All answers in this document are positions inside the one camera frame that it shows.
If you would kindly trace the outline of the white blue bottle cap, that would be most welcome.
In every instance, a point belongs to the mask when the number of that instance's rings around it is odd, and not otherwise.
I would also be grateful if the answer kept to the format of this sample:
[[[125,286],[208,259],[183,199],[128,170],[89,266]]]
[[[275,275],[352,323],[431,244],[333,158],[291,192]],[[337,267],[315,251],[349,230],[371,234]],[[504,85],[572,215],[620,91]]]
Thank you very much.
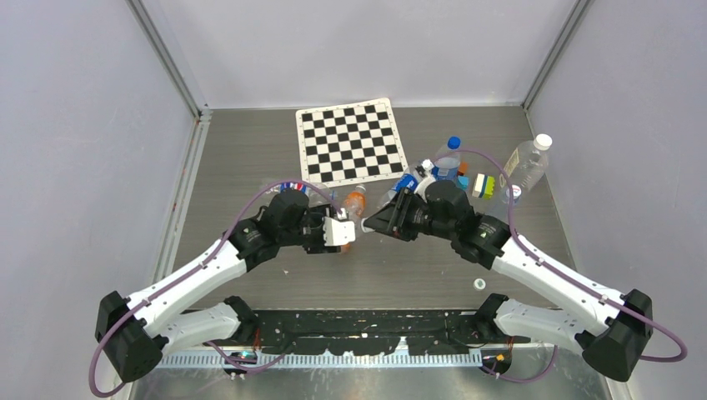
[[[374,233],[375,230],[367,225],[368,218],[363,218],[360,222],[361,231],[363,233]]]

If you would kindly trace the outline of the clear Pepsi bottle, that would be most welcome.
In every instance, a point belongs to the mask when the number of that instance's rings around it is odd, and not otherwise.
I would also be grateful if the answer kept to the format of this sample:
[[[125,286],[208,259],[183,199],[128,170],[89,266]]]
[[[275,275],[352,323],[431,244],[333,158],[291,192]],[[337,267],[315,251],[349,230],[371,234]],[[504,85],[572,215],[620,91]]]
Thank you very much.
[[[461,155],[447,149],[445,143],[435,154],[433,174],[437,180],[453,181],[460,163]]]

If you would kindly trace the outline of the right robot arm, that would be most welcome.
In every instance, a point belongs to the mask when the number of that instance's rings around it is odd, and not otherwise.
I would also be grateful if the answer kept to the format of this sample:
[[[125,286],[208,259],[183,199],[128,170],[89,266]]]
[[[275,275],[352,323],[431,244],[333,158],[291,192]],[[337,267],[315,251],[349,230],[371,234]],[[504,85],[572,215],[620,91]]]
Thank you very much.
[[[417,194],[405,188],[363,221],[364,231],[405,242],[420,234],[447,239],[464,260],[505,275],[551,301],[554,310],[491,294],[479,308],[477,334],[487,342],[504,335],[533,338],[579,354],[596,372],[627,382],[653,329],[651,298],[638,289],[622,293],[569,267],[549,267],[551,257],[513,235],[496,217],[475,212],[451,182],[434,182]]]

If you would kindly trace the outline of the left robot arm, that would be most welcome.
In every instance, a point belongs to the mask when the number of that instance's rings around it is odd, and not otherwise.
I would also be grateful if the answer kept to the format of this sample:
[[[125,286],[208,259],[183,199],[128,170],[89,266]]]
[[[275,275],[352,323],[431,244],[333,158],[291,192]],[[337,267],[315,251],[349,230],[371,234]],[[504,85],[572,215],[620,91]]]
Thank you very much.
[[[249,343],[255,316],[233,297],[202,312],[187,309],[215,288],[277,257],[284,247],[308,254],[336,253],[355,239],[342,208],[312,206],[299,190],[280,192],[252,217],[235,224],[207,250],[161,281],[126,297],[113,291],[100,301],[95,336],[123,383],[150,373],[169,353],[210,340]]]

